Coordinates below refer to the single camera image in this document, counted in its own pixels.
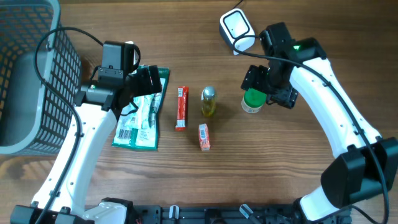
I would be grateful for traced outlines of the green lid white jar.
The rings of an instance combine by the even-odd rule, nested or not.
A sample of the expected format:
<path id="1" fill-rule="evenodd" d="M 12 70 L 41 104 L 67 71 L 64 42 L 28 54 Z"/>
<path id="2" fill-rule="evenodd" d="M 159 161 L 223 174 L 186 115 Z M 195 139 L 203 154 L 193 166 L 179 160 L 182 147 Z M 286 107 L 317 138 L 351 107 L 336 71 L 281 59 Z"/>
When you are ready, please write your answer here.
<path id="1" fill-rule="evenodd" d="M 253 88 L 245 91 L 241 106 L 247 113 L 257 113 L 266 102 L 267 95 Z"/>

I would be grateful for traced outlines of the red stick packet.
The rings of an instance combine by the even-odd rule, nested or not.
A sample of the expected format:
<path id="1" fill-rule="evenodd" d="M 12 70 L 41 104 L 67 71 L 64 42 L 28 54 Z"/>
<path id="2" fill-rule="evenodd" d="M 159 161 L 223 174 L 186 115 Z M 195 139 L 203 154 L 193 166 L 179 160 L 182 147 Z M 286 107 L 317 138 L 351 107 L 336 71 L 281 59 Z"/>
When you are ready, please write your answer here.
<path id="1" fill-rule="evenodd" d="M 188 111 L 188 91 L 187 86 L 180 86 L 178 90 L 178 108 L 177 108 L 177 123 L 176 131 L 183 131 L 187 127 L 187 111 Z"/>

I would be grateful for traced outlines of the yellow liquid small bottle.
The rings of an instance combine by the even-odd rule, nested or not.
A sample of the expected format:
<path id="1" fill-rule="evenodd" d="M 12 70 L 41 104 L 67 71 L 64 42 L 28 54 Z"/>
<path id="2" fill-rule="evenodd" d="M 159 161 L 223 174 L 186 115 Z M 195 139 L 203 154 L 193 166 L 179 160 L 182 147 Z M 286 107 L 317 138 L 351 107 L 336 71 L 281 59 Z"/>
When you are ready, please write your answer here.
<path id="1" fill-rule="evenodd" d="M 213 86 L 206 86 L 201 93 L 201 112 L 210 117 L 216 109 L 216 90 Z"/>

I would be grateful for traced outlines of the red white carton cup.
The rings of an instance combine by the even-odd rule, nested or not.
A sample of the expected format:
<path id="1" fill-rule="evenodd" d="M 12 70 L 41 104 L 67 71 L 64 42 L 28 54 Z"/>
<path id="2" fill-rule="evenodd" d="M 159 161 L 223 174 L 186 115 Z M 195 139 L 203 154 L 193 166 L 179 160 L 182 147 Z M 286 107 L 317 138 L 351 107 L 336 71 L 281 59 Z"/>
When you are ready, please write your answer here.
<path id="1" fill-rule="evenodd" d="M 198 127 L 199 143 L 202 151 L 210 150 L 210 136 L 208 133 L 208 126 L 206 124 L 200 124 Z"/>

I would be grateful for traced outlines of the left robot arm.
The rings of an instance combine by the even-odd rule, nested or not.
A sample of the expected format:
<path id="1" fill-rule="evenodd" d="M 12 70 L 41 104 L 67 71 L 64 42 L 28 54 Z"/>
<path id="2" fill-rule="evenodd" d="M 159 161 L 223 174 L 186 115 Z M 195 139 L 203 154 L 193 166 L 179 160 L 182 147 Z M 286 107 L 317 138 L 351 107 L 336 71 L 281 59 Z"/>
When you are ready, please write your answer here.
<path id="1" fill-rule="evenodd" d="M 75 114 L 48 179 L 29 206 L 14 207 L 11 223 L 135 223 L 132 201 L 104 198 L 87 210 L 85 199 L 106 138 L 133 104 L 133 97 L 162 91 L 159 69 L 140 66 L 133 42 L 106 42 L 97 80 L 81 86 Z"/>

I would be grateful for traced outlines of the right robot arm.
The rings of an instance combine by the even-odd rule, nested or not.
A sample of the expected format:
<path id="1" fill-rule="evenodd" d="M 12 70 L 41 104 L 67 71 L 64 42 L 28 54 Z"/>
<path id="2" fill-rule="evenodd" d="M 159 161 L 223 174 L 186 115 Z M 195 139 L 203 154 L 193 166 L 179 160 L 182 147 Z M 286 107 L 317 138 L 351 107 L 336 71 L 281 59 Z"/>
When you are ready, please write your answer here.
<path id="1" fill-rule="evenodd" d="M 301 95 L 323 128 L 334 157 L 320 186 L 298 200 L 301 220 L 320 222 L 377 195 L 383 196 L 383 219 L 388 220 L 397 139 L 383 138 L 363 118 L 316 39 L 295 40 L 280 22 L 263 30 L 259 40 L 268 66 L 251 66 L 242 89 L 264 93 L 268 105 L 285 108 L 293 108 Z"/>

